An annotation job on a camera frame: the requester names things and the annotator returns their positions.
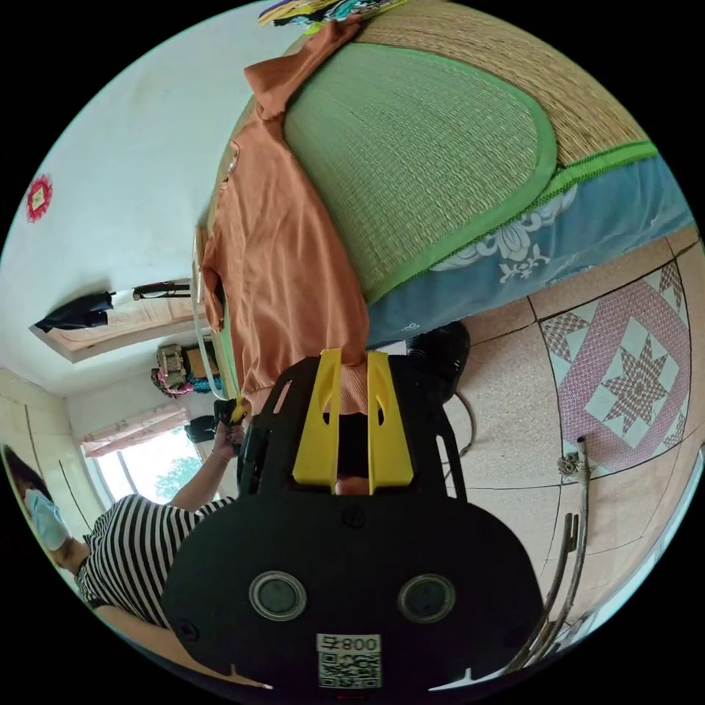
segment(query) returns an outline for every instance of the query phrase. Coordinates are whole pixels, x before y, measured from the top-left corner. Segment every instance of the red decoration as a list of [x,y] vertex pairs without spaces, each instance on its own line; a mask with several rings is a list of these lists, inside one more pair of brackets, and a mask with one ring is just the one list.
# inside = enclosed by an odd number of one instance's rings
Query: red decoration
[[46,174],[32,182],[27,192],[27,218],[31,223],[36,223],[47,212],[53,191]]

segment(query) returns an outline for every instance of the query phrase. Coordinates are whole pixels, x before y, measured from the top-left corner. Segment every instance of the green tree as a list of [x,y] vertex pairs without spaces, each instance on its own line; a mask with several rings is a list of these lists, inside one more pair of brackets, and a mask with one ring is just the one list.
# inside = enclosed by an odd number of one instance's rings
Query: green tree
[[189,456],[188,458],[176,458],[171,463],[171,468],[166,475],[159,475],[156,478],[154,487],[156,493],[169,502],[174,499],[176,493],[186,485],[189,480],[198,472],[200,461],[198,458]]

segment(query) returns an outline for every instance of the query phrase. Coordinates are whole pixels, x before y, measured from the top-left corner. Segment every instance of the dark hair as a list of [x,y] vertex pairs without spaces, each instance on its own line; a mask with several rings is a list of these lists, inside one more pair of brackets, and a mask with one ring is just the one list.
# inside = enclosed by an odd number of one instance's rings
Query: dark hair
[[36,488],[41,492],[44,497],[46,497],[50,502],[54,500],[49,494],[49,490],[46,487],[46,483],[42,480],[41,475],[38,472],[32,470],[32,468],[27,465],[21,458],[15,453],[10,446],[4,446],[5,458],[7,459],[7,469],[10,471],[12,477],[16,480],[22,480],[28,485]]

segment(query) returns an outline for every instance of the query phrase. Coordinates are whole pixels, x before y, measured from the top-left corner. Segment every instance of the pink curtain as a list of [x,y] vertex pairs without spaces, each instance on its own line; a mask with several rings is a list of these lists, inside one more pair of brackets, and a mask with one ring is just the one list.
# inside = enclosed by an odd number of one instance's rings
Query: pink curtain
[[116,424],[81,439],[89,458],[99,458],[116,450],[144,443],[160,433],[174,430],[189,422],[188,413],[176,404],[162,404],[142,413],[121,419]]

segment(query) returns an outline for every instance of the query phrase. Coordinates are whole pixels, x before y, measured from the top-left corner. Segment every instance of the striped shirt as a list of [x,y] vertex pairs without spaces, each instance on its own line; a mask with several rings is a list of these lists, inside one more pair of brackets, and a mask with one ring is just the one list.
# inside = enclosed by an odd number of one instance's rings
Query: striped shirt
[[199,521],[232,501],[187,512],[137,494],[123,497],[84,536],[90,553],[76,575],[81,597],[94,609],[112,605],[168,629],[161,597],[176,552]]

